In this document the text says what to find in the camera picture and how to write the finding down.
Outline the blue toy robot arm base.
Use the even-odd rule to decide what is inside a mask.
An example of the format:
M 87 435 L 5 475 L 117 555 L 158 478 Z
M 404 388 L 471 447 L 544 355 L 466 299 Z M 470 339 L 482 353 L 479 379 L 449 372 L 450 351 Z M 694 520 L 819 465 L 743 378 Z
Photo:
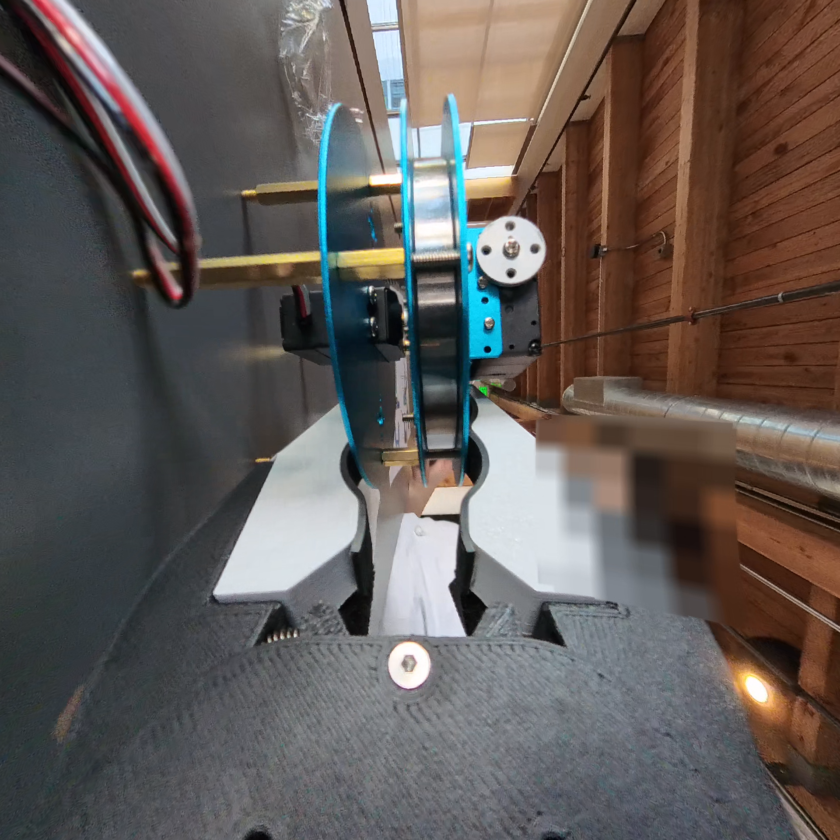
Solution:
M 291 288 L 281 301 L 283 350 L 332 368 L 343 428 L 360 476 L 391 467 L 468 465 L 470 387 L 514 377 L 543 349 L 538 275 L 545 239 L 504 216 L 468 224 L 468 183 L 455 96 L 444 100 L 436 156 L 421 157 L 406 100 L 400 170 L 375 175 L 353 112 L 334 104 L 323 127 L 318 178 L 263 185 L 260 201 L 312 200 L 318 251 L 180 259 L 136 282 L 164 279 L 186 301 L 204 287 Z

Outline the black desk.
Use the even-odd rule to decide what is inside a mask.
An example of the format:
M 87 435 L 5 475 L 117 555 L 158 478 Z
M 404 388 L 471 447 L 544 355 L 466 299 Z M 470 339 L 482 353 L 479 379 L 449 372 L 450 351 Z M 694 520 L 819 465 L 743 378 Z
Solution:
M 196 200 L 203 255 L 308 249 L 312 206 L 240 192 L 314 174 L 288 2 L 75 2 L 140 89 Z M 279 355 L 279 289 L 168 309 L 139 289 L 110 184 L 2 84 L 2 752 L 49 752 L 154 567 L 259 456 L 336 403 Z

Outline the thin metal tie rod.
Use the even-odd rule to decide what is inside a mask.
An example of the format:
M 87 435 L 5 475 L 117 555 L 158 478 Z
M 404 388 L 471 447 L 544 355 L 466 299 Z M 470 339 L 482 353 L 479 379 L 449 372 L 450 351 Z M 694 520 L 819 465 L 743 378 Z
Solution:
M 734 312 L 754 310 L 760 308 L 770 308 L 776 306 L 786 305 L 797 301 L 807 301 L 811 299 L 824 298 L 835 295 L 839 292 L 839 280 L 832 280 L 825 283 L 810 285 L 808 287 L 798 288 L 794 290 L 783 290 L 775 294 L 770 294 L 762 297 L 755 297 L 746 301 L 736 302 L 725 306 L 718 306 L 708 309 L 694 309 L 691 308 L 687 313 L 682 313 L 666 318 L 659 318 L 653 321 L 638 322 L 622 326 L 620 328 L 613 328 L 608 330 L 588 332 L 582 335 L 577 335 L 572 338 L 560 339 L 541 344 L 541 349 L 560 347 L 566 344 L 585 342 L 588 340 L 597 340 L 611 338 L 627 333 L 642 332 L 655 329 L 663 329 L 679 323 L 695 324 L 704 319 L 711 319 L 732 314 Z

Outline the person's white shirt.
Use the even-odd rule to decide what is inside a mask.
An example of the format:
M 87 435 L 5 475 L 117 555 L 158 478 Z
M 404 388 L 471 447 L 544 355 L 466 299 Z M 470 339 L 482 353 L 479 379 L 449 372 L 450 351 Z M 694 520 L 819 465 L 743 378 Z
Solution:
M 408 512 L 395 548 L 381 633 L 464 637 L 454 597 L 459 527 Z

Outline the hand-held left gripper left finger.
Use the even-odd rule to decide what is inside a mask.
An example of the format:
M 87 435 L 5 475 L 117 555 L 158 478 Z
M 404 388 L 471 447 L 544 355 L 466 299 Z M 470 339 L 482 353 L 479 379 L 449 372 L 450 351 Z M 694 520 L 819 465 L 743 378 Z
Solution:
M 358 593 L 370 613 L 373 568 L 364 497 L 334 407 L 274 458 L 213 590 L 219 602 L 277 602 L 298 623 Z

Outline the beige roller blind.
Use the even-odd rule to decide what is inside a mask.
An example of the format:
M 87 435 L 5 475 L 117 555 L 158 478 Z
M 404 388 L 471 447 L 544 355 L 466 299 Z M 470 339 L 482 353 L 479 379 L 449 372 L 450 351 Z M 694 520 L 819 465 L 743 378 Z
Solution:
M 422 157 L 439 156 L 455 96 L 468 168 L 513 167 L 536 122 L 585 1 L 400 2 L 411 124 Z

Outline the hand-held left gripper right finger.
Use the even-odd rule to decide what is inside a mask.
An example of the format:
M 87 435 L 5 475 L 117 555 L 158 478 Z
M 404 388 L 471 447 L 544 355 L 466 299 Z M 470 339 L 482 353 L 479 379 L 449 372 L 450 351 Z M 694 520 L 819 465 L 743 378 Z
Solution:
M 466 474 L 459 511 L 455 605 L 467 635 L 485 610 L 507 604 L 530 634 L 545 601 L 538 581 L 535 438 L 482 394 L 470 398 Z

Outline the silver metal air duct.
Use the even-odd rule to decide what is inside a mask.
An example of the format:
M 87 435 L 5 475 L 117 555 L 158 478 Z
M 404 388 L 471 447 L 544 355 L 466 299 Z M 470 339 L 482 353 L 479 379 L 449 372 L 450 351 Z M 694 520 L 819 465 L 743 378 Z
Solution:
M 738 464 L 764 476 L 839 498 L 837 413 L 805 411 L 643 388 L 638 377 L 577 377 L 562 396 L 574 414 L 705 419 L 734 427 Z

